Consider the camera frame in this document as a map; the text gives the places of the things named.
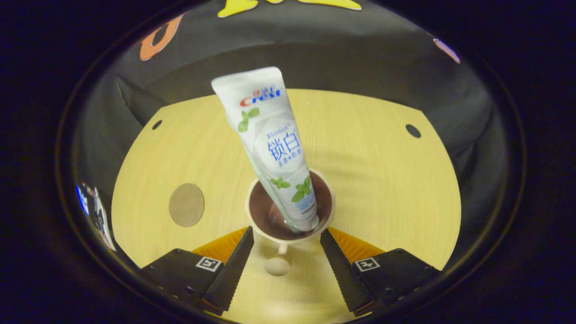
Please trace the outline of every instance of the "mint leaf graphic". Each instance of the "mint leaf graphic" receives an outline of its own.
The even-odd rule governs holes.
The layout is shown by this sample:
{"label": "mint leaf graphic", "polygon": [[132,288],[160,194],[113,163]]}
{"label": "mint leaf graphic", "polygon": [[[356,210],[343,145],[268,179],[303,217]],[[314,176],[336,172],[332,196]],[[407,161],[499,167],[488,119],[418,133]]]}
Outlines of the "mint leaf graphic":
{"label": "mint leaf graphic", "polygon": [[299,202],[300,200],[302,200],[304,198],[304,192],[303,191],[298,191],[296,192],[296,194],[292,197],[292,202]]}
{"label": "mint leaf graphic", "polygon": [[260,109],[258,109],[258,108],[253,108],[252,110],[250,110],[250,111],[248,112],[248,116],[249,116],[250,118],[256,117],[256,116],[258,116],[258,115],[260,115]]}
{"label": "mint leaf graphic", "polygon": [[240,124],[238,124],[238,131],[243,133],[248,130],[248,120],[242,120]]}

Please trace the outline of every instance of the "yellow decal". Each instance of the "yellow decal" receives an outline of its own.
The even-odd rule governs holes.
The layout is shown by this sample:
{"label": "yellow decal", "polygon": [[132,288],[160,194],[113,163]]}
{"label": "yellow decal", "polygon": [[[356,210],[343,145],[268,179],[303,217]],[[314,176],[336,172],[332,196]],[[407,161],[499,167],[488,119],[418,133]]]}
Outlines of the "yellow decal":
{"label": "yellow decal", "polygon": [[156,54],[158,54],[161,50],[163,50],[164,47],[168,45],[168,43],[170,43],[172,37],[174,37],[174,34],[176,33],[176,30],[178,29],[178,25],[180,24],[180,20],[182,19],[183,15],[184,14],[181,14],[180,16],[166,23],[168,25],[166,27],[166,32],[164,33],[162,39],[156,45],[152,45],[152,41],[154,40],[154,36],[156,35],[156,33],[159,32],[161,28],[156,29],[153,33],[151,33],[142,40],[142,46],[140,47],[141,60],[148,61]]}
{"label": "yellow decal", "polygon": [[[283,0],[266,0],[269,3],[281,3]],[[303,3],[315,3],[317,5],[328,5],[342,7],[351,10],[362,10],[362,7],[352,0],[297,0]],[[226,6],[220,10],[218,17],[224,18],[233,14],[241,13],[253,9],[258,5],[256,0],[226,0]]]}

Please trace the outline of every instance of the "wooden table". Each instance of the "wooden table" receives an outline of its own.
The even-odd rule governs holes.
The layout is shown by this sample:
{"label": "wooden table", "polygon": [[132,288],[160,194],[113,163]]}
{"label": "wooden table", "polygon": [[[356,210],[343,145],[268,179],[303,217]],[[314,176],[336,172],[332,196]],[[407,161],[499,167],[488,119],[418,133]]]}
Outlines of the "wooden table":
{"label": "wooden table", "polygon": [[[385,251],[404,248],[442,269],[460,229],[460,195],[448,154],[418,110],[348,93],[289,89],[308,166],[336,194],[332,227]],[[160,126],[152,126],[162,120]],[[406,125],[415,126],[420,138]],[[140,267],[173,248],[193,250],[249,225],[255,173],[216,96],[160,109],[133,143],[112,199],[115,238]],[[168,213],[173,191],[198,185],[204,213],[181,227]],[[289,248],[291,272],[263,269],[276,245],[256,235],[230,310],[242,323],[336,323],[348,313],[319,238]]]}

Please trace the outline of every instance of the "tan circular patch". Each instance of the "tan circular patch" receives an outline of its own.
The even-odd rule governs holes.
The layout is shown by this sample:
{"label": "tan circular patch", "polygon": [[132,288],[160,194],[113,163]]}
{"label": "tan circular patch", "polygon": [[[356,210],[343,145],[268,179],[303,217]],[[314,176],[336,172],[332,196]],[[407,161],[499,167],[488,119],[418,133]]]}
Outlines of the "tan circular patch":
{"label": "tan circular patch", "polygon": [[181,184],[170,197],[168,211],[174,223],[182,227],[196,225],[204,212],[202,191],[195,184]]}

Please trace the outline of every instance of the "white toothpaste tube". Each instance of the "white toothpaste tube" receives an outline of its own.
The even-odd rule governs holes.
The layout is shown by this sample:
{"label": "white toothpaste tube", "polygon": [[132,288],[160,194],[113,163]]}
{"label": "white toothpaste tube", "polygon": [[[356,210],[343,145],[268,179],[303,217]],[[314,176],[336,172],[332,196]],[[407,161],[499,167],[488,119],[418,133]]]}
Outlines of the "white toothpaste tube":
{"label": "white toothpaste tube", "polygon": [[286,224],[295,232],[314,229],[316,197],[280,70],[265,67],[218,77],[212,88]]}

